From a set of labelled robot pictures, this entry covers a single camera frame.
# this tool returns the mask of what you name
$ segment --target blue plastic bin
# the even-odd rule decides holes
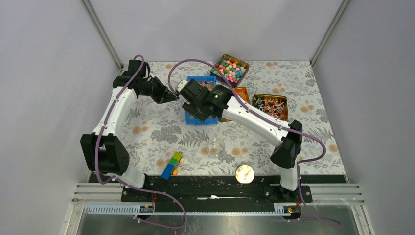
[[[187,80],[190,81],[194,79],[196,82],[213,82],[216,86],[216,76],[189,76]],[[200,122],[197,119],[190,119],[190,114],[188,112],[185,113],[186,116],[186,124],[188,125],[213,125],[218,124],[218,117],[215,118],[206,118],[205,122]]]

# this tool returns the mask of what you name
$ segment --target cable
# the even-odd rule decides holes
[[[193,61],[193,62],[199,62],[199,63],[202,63],[202,64],[205,64],[205,65],[207,65],[207,66],[209,66],[209,67],[212,67],[214,70],[216,70],[217,72],[218,72],[218,74],[220,74],[220,76],[222,77],[222,79],[224,80],[224,82],[226,83],[226,85],[231,89],[231,91],[232,91],[232,93],[233,93],[233,96],[235,96],[235,98],[236,98],[236,100],[239,102],[239,104],[242,106],[242,107],[244,107],[248,112],[250,112],[250,113],[252,113],[253,115],[255,115],[255,116],[257,116],[259,119],[261,119],[261,120],[263,120],[264,122],[266,122],[266,123],[268,123],[268,124],[271,124],[271,125],[273,125],[273,126],[275,126],[275,127],[277,127],[278,129],[282,129],[282,130],[285,130],[285,131],[290,131],[290,132],[293,132],[293,133],[296,133],[296,134],[299,134],[299,135],[302,135],[302,136],[305,136],[305,137],[308,137],[308,138],[311,138],[311,139],[313,139],[313,140],[315,140],[317,143],[319,143],[321,146],[322,146],[322,148],[323,148],[323,152],[322,152],[322,154],[320,155],[320,156],[318,156],[318,157],[316,157],[316,158],[311,158],[311,159],[305,159],[305,160],[300,160],[300,161],[298,161],[297,162],[297,174],[298,174],[298,187],[299,187],[299,191],[300,191],[300,197],[301,197],[301,200],[302,200],[302,202],[303,202],[303,204],[304,204],[304,207],[317,219],[317,220],[319,220],[320,222],[322,222],[322,223],[324,223],[324,224],[327,224],[327,225],[330,225],[330,226],[333,226],[333,227],[342,227],[342,224],[341,224],[341,222],[339,222],[339,221],[337,221],[337,220],[334,220],[334,219],[330,219],[331,221],[335,221],[336,223],[338,223],[339,225],[335,225],[335,224],[328,224],[328,223],[326,223],[326,222],[324,222],[323,221],[323,219],[320,219],[320,218],[318,218],[314,213],[312,213],[311,211],[310,211],[310,209],[307,207],[307,205],[305,204],[305,202],[304,202],[304,199],[303,199],[303,197],[302,197],[302,194],[301,194],[301,181],[300,181],[300,166],[299,166],[299,164],[300,163],[306,163],[306,162],[312,162],[312,161],[317,161],[317,160],[320,160],[322,157],[324,157],[324,155],[325,155],[325,153],[326,153],[326,147],[325,147],[325,145],[324,145],[324,143],[320,140],[320,139],[318,139],[317,137],[315,137],[315,136],[312,136],[312,135],[310,135],[310,134],[307,134],[307,133],[304,133],[304,132],[301,132],[301,131],[297,131],[297,130],[293,130],[293,129],[291,129],[291,128],[286,128],[286,127],[284,127],[284,126],[281,126],[281,125],[279,125],[279,124],[277,124],[277,123],[275,123],[275,122],[273,122],[273,121],[270,121],[270,120],[268,120],[268,119],[266,119],[266,118],[264,118],[262,115],[260,115],[259,113],[257,113],[257,112],[255,112],[254,110],[252,110],[252,109],[249,109],[248,108],[248,106],[247,105],[245,105],[245,103],[244,103],[244,101],[242,101],[242,99],[236,94],[236,92],[235,92],[235,90],[233,89],[233,87],[231,86],[231,84],[229,83],[229,81],[225,78],[225,76],[219,71],[219,69],[217,68],[217,67],[215,67],[214,65],[211,65],[210,63],[208,63],[208,62],[206,62],[206,61],[203,61],[203,60],[198,60],[198,59],[186,59],[186,60],[182,60],[182,61],[180,61],[180,62],[178,62],[175,66],[173,66],[172,68],[171,68],[171,70],[170,70],[170,72],[169,72],[169,74],[168,74],[168,77],[167,77],[167,84],[168,84],[168,86],[169,86],[169,88],[170,88],[170,90],[172,91],[172,92],[177,92],[174,88],[173,88],[173,86],[170,84],[170,77],[171,77],[171,74],[173,73],[173,70],[175,69],[175,68],[177,68],[177,66],[179,66],[180,64],[182,64],[182,63],[185,63],[185,62],[189,62],[189,61]]]
[[[137,191],[142,191],[142,192],[156,193],[156,194],[164,195],[164,196],[166,196],[166,197],[171,198],[174,202],[176,202],[176,203],[177,203],[177,205],[179,205],[179,207],[182,209],[182,211],[183,211],[183,213],[184,213],[184,223],[183,223],[183,225],[181,225],[181,226],[177,226],[177,227],[173,227],[173,226],[163,225],[163,224],[159,224],[159,223],[155,223],[155,222],[151,222],[151,221],[146,221],[146,220],[140,220],[140,219],[138,219],[138,222],[142,221],[142,222],[145,222],[145,223],[148,223],[148,224],[153,224],[153,225],[157,225],[157,226],[161,226],[161,227],[164,227],[164,228],[169,228],[169,229],[181,229],[181,228],[183,228],[184,226],[186,226],[186,224],[187,224],[187,214],[186,214],[186,211],[184,210],[183,205],[181,205],[181,204],[180,204],[180,202],[179,202],[176,198],[174,198],[173,196],[171,196],[170,194],[167,194],[167,193],[165,193],[165,192],[159,192],[159,191],[147,190],[147,189],[138,188],[138,187],[135,187],[135,186],[132,186],[132,185],[128,185],[128,183],[126,183],[126,182],[125,182],[125,181],[123,181],[122,179],[117,178],[117,177],[115,177],[115,176],[112,176],[112,177],[110,177],[109,179],[107,179],[107,180],[105,180],[105,181],[102,181],[102,179],[101,179],[101,175],[99,174],[99,167],[98,167],[98,152],[99,152],[99,143],[100,143],[100,141],[101,141],[102,134],[104,133],[104,130],[105,130],[106,125],[107,125],[107,123],[108,123],[108,119],[109,119],[109,118],[110,118],[110,116],[111,116],[111,112],[113,111],[114,106],[115,106],[115,104],[116,104],[117,100],[118,100],[118,99],[119,99],[119,97],[122,95],[122,93],[125,91],[125,89],[128,87],[128,85],[129,85],[129,84],[130,84],[130,83],[134,80],[134,78],[138,75],[138,73],[141,71],[141,68],[142,68],[142,67],[143,67],[143,65],[144,65],[144,57],[143,57],[142,55],[136,55],[136,56],[134,57],[134,59],[136,59],[137,57],[140,57],[140,58],[141,58],[141,64],[140,64],[140,67],[137,69],[136,73],[134,73],[134,75],[130,78],[130,80],[128,80],[128,82],[124,85],[124,87],[121,89],[121,91],[117,94],[116,99],[115,99],[115,100],[113,101],[113,103],[111,104],[111,106],[110,106],[110,108],[109,108],[109,110],[108,110],[108,113],[107,113],[107,115],[105,116],[105,119],[104,119],[104,124],[103,124],[103,126],[101,127],[101,130],[99,131],[98,138],[96,139],[96,144],[95,144],[95,173],[96,173],[96,178],[97,178],[98,182],[99,182],[100,184],[102,184],[102,185],[104,185],[104,184],[108,183],[110,180],[112,180],[112,179],[116,178],[116,180],[117,180],[118,182],[120,182],[121,184],[125,185],[127,188],[132,188],[132,189],[135,189],[135,190],[137,190]]]

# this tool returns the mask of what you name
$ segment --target floral tablecloth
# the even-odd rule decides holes
[[[288,99],[290,122],[298,120],[306,133],[320,138],[327,154],[316,162],[301,164],[301,174],[344,174],[342,160],[323,106],[319,88],[308,61],[249,61],[250,69],[240,86],[249,97],[254,93],[284,95]],[[175,62],[149,63],[153,75],[167,84],[167,75]],[[172,80],[187,76],[209,75],[209,68],[188,62],[175,69]],[[239,165],[250,165],[256,175],[278,174],[270,161],[274,147],[251,130],[233,121],[217,125],[186,125],[183,100],[156,104],[149,97],[139,97],[131,108],[120,135],[130,153],[130,162],[147,174],[160,175],[176,151],[183,152],[179,175],[232,175]],[[226,154],[219,159],[208,156],[207,142],[221,138]],[[322,148],[303,138],[300,159],[314,158]]]

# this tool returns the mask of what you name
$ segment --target white panel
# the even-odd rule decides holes
[[[414,9],[414,0],[352,0],[314,67],[377,235],[414,234]]]
[[[309,60],[342,0],[92,0],[125,63]]]
[[[59,234],[117,68],[78,0],[2,1],[0,28],[0,234]]]

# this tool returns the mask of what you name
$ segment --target wall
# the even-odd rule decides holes
[[[0,234],[55,235],[117,68],[78,0],[0,7]]]
[[[377,235],[413,234],[415,1],[353,0],[314,71]]]
[[[123,62],[309,60],[342,0],[92,0]]]

